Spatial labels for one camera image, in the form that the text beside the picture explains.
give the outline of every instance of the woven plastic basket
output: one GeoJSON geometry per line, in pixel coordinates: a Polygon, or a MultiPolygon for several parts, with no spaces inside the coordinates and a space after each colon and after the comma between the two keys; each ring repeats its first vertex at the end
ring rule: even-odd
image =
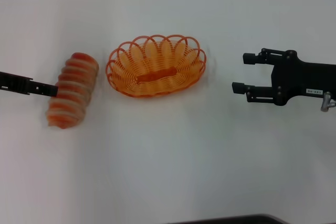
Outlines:
{"type": "Polygon", "coordinates": [[[192,37],[140,36],[111,53],[106,76],[110,85],[125,95],[154,97],[195,84],[205,63],[205,52],[192,37]]]}

